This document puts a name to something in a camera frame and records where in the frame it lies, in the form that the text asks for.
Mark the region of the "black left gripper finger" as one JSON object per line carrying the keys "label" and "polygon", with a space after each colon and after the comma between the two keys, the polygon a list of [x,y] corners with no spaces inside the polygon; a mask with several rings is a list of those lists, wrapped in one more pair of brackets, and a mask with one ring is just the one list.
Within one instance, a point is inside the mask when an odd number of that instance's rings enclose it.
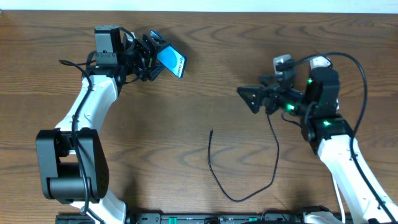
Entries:
{"label": "black left gripper finger", "polygon": [[153,37],[147,34],[143,35],[143,40],[149,45],[149,48],[155,53],[163,51],[165,48],[171,46],[171,41],[162,39],[160,37]]}
{"label": "black left gripper finger", "polygon": [[164,69],[165,66],[163,64],[157,63],[152,68],[148,69],[146,78],[153,82]]}

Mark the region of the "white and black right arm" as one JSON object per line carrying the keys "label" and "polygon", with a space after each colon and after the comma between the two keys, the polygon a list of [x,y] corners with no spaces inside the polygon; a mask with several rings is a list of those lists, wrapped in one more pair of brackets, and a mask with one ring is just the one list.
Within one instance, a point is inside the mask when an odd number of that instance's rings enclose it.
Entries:
{"label": "white and black right arm", "polygon": [[343,195],[354,223],[397,223],[397,205],[386,194],[367,165],[354,129],[337,112],[339,74],[330,67],[311,69],[304,92],[286,80],[262,86],[242,86],[239,96],[258,113],[278,109],[300,118],[304,140],[326,165]]}

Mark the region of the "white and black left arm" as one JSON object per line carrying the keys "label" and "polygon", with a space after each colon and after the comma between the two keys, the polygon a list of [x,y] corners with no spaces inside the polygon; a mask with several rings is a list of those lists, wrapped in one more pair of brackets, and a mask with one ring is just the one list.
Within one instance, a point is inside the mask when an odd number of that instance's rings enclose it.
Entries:
{"label": "white and black left arm", "polygon": [[153,81],[163,70],[182,78],[186,58],[155,31],[137,38],[122,27],[97,27],[96,48],[76,65],[81,90],[53,129],[38,132],[35,145],[42,193],[80,211],[78,223],[134,223],[128,205],[109,189],[109,168],[100,129],[127,77]]}

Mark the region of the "blue Samsung Galaxy smartphone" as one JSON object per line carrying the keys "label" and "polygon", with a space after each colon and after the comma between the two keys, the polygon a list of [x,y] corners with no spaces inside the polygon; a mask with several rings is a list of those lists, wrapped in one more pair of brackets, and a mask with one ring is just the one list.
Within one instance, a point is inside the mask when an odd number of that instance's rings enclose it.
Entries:
{"label": "blue Samsung Galaxy smartphone", "polygon": [[[159,33],[152,30],[150,36],[163,38]],[[155,58],[163,64],[171,73],[177,78],[183,78],[187,58],[180,51],[178,51],[171,43],[171,46],[165,48],[159,53],[155,53]]]}

